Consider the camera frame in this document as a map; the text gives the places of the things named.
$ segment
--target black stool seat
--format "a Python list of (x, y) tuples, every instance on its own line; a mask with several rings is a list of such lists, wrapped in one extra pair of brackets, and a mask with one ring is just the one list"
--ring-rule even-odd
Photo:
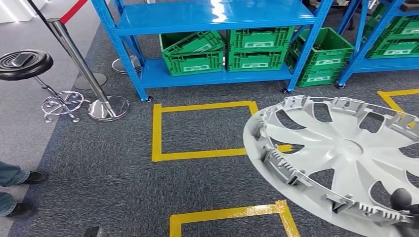
[(21, 50), (0, 57), (0, 80), (23, 80), (48, 71), (54, 61), (40, 50)]

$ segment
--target yellow tape square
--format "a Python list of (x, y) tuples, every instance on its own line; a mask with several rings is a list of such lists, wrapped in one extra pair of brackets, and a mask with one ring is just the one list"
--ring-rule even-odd
[(179, 153), (164, 153), (164, 154), (162, 153), (162, 114), (163, 113), (191, 111), (191, 110), (210, 110), (210, 109), (231, 108), (231, 107), (240, 107), (240, 106), (247, 106), (252, 115), (258, 111), (257, 104), (255, 101), (238, 101), (238, 102), (225, 102), (225, 103), (202, 104), (202, 105), (184, 105), (184, 106), (172, 106), (172, 107), (162, 107), (161, 104), (154, 104), (153, 140), (152, 140), (153, 150), (152, 150), (152, 155), (151, 155), (151, 161), (158, 162), (158, 161), (176, 160), (176, 159), (229, 157), (229, 156), (246, 155), (246, 150), (244, 148), (199, 151), (199, 152), (179, 152)]
[(287, 237), (299, 237), (297, 226), (291, 216), (286, 200), (280, 200), (275, 204), (258, 205), (258, 206), (244, 206), (211, 211), (199, 211), (184, 214), (174, 214), (170, 216), (169, 220), (169, 236), (181, 237), (182, 224), (214, 221), (221, 219), (230, 219), (238, 217), (248, 217), (257, 215), (279, 214), (282, 225), (284, 226)]
[(390, 106), (390, 108), (403, 112), (403, 109), (391, 98), (392, 96), (399, 96), (399, 95), (413, 95), (419, 94), (419, 88), (416, 89), (408, 89), (408, 90), (394, 90), (394, 91), (377, 91), (377, 94), (382, 97), (382, 99)]

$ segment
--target shoe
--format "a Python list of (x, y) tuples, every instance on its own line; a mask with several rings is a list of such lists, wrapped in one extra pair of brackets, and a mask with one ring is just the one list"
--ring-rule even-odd
[(16, 204), (16, 207), (14, 210), (8, 214), (6, 217), (19, 220), (19, 219), (25, 219), (29, 217), (32, 213), (32, 208), (26, 203), (18, 203)]
[(40, 171), (31, 171), (29, 177), (22, 184), (39, 184), (46, 180), (47, 174)]

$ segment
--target chrome stanchion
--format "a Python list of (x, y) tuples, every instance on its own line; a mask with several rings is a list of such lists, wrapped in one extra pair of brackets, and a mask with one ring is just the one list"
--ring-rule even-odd
[[(45, 17), (41, 13), (41, 11), (37, 8), (37, 6), (34, 4), (34, 2), (32, 0), (27, 0), (27, 1), (28, 1), (29, 5), (34, 9), (35, 13), (43, 21), (43, 23), (46, 24), (46, 26), (48, 27), (48, 29), (54, 34), (54, 36), (57, 38), (57, 40), (60, 42), (60, 44), (67, 51), (67, 49), (63, 45), (63, 42), (61, 42), (60, 38), (53, 32), (52, 27), (48, 24), (47, 20), (45, 19)], [(99, 85), (105, 84), (105, 82), (107, 80), (105, 75), (103, 75), (101, 73), (94, 73), (94, 76), (96, 77), (97, 83)], [(80, 89), (80, 90), (91, 90), (90, 85), (89, 85), (89, 83), (87, 82), (87, 79), (84, 76), (78, 77), (74, 81), (74, 85), (73, 86), (75, 88), (77, 88), (77, 89)]]
[(97, 121), (114, 121), (125, 116), (129, 109), (129, 102), (121, 96), (106, 96), (100, 85), (87, 66), (84, 58), (77, 49), (73, 40), (67, 32), (66, 27), (58, 18), (47, 20), (53, 34), (57, 37), (66, 51), (70, 54), (80, 72), (87, 79), (94, 94), (98, 98), (89, 107), (89, 116)]

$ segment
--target stanchion base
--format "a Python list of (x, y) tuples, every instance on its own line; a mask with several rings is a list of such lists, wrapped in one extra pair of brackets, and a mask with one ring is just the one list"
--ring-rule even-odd
[[(137, 73), (139, 73), (141, 71), (141, 65), (140, 65), (140, 61), (138, 60), (137, 57), (135, 57), (134, 55), (131, 55), (129, 57), (131, 59), (131, 63), (134, 66), (134, 69)], [(127, 74), (125, 67), (122, 65), (121, 59), (117, 59), (112, 63), (112, 68), (114, 69), (115, 72), (119, 73), (119, 74)]]
[(121, 96), (111, 95), (108, 96), (108, 100), (116, 116), (112, 116), (99, 100), (94, 101), (89, 107), (89, 116), (97, 121), (109, 122), (120, 119), (128, 113), (129, 102), (127, 99)]
[[(106, 76), (101, 73), (93, 73), (94, 77), (97, 80), (97, 83), (99, 85), (103, 85), (106, 82)], [(87, 82), (86, 78), (84, 76), (80, 76), (76, 79), (73, 85), (75, 88), (79, 90), (91, 90), (91, 87), (89, 85), (89, 82)]]

